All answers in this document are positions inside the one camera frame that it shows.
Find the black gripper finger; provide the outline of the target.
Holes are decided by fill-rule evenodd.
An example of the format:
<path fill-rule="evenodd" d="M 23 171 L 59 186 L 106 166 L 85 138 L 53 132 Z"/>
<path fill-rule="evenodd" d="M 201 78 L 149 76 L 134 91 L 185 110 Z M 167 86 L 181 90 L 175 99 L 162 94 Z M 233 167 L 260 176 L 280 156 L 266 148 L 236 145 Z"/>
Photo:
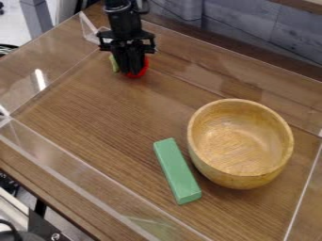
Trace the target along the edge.
<path fill-rule="evenodd" d="M 114 48 L 113 55 L 115 57 L 121 72 L 129 73 L 130 72 L 130 63 L 129 63 L 127 49 L 121 48 L 121 47 Z"/>
<path fill-rule="evenodd" d="M 145 66 L 145 52 L 137 48 L 131 47 L 129 50 L 130 57 L 130 73 L 138 75 Z"/>

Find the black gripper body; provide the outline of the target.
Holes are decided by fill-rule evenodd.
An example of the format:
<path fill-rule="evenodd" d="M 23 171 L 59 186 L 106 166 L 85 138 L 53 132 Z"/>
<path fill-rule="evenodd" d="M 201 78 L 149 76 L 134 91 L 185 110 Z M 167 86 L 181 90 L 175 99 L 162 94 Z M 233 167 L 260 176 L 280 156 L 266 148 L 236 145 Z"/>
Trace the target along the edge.
<path fill-rule="evenodd" d="M 113 51 L 113 47 L 127 47 L 135 45 L 146 54 L 157 53 L 155 35 L 145 30 L 137 32 L 130 38 L 115 36 L 113 30 L 99 31 L 97 33 L 99 39 L 99 49 L 102 51 Z"/>

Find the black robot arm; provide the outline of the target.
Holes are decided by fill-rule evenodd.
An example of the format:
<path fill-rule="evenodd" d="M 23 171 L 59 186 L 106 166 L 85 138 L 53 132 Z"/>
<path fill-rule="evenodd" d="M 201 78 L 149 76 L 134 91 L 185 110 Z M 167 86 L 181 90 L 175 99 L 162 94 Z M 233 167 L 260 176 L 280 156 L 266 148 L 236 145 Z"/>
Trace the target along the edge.
<path fill-rule="evenodd" d="M 99 50 L 111 53 L 121 73 L 139 78 L 149 68 L 147 55 L 157 53 L 155 34 L 142 28 L 141 16 L 150 12 L 149 0 L 105 0 L 110 29 L 97 33 Z"/>

